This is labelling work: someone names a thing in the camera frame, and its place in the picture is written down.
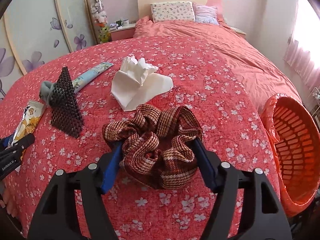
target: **orange plastic basket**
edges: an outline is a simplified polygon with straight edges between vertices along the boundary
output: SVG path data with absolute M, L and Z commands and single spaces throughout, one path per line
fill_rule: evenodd
M 319 187 L 319 131 L 304 106 L 286 94 L 268 99 L 261 120 L 273 148 L 281 203 L 287 216 L 295 216 L 307 208 Z

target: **purple flower decal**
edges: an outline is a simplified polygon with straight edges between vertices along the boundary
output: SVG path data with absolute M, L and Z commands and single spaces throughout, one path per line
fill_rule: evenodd
M 52 29 L 61 30 L 61 24 L 58 19 L 52 18 L 52 22 L 50 22 L 50 24 L 51 24 L 51 30 Z M 72 24 L 67 25 L 67 20 L 64 21 L 64 25 L 69 29 L 71 29 L 73 27 Z
M 4 60 L 5 52 L 6 52 L 5 48 L 0 48 L 0 77 L 9 76 L 14 68 L 14 62 L 15 62 L 14 57 L 9 56 Z M 0 94 L 5 96 L 5 92 L 2 89 L 1 79 L 0 79 Z
M 31 62 L 29 60 L 23 60 L 22 64 L 24 68 L 26 69 L 27 72 L 30 72 L 37 67 L 40 67 L 41 65 L 44 64 L 44 61 L 40 61 L 42 57 L 42 53 L 39 51 L 34 51 L 31 55 Z
M 76 50 L 82 49 L 82 47 L 87 46 L 87 41 L 84 40 L 84 35 L 80 34 L 79 37 L 76 36 L 73 40 L 75 44 L 77 44 Z
M 53 43 L 53 47 L 54 47 L 54 48 L 57 47 L 58 44 L 59 44 L 59 40 L 55 40 L 54 43 Z

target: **silver bolt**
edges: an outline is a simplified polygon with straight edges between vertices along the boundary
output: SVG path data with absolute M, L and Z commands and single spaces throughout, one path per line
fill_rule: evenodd
M 254 172 L 257 173 L 257 174 L 262 174 L 263 173 L 262 169 L 260 169 L 260 168 L 255 168 Z
M 230 163 L 222 162 L 222 163 L 221 163 L 221 166 L 222 166 L 223 168 L 225 168 L 225 169 L 228 169 L 228 168 L 230 168 Z
M 96 163 L 90 163 L 88 165 L 89 170 L 95 170 L 98 167 L 98 165 Z
M 60 169 L 60 170 L 57 170 L 57 171 L 56 171 L 56 175 L 57 175 L 57 176 L 61 176 L 62 174 L 63 174 L 63 170 Z

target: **napkin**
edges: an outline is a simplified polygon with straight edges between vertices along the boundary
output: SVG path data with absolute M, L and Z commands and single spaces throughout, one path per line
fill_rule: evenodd
M 172 78 L 155 73 L 157 70 L 157 66 L 146 63 L 144 58 L 124 58 L 112 80 L 111 93 L 125 112 L 136 110 L 138 105 L 173 87 Z

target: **curtain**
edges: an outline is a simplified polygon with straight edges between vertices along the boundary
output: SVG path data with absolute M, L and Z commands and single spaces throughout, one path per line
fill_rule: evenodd
M 310 90 L 320 86 L 320 20 L 308 0 L 298 0 L 295 26 L 284 60 Z

